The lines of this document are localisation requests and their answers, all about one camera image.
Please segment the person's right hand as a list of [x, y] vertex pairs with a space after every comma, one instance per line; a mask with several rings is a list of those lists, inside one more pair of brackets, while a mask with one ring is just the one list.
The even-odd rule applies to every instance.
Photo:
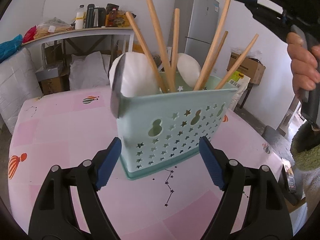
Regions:
[[302, 100], [302, 90], [314, 90], [320, 81], [317, 71], [319, 60], [319, 45], [313, 46], [311, 52], [303, 48], [303, 40], [296, 33], [290, 32], [286, 38], [287, 53], [291, 59], [292, 87], [294, 94]]

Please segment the right forearm green sleeve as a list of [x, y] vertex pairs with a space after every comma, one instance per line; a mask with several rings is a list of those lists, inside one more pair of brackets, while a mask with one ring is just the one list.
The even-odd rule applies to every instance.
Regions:
[[319, 130], [304, 123], [291, 142], [295, 167], [302, 171], [303, 191], [309, 218], [319, 203]]

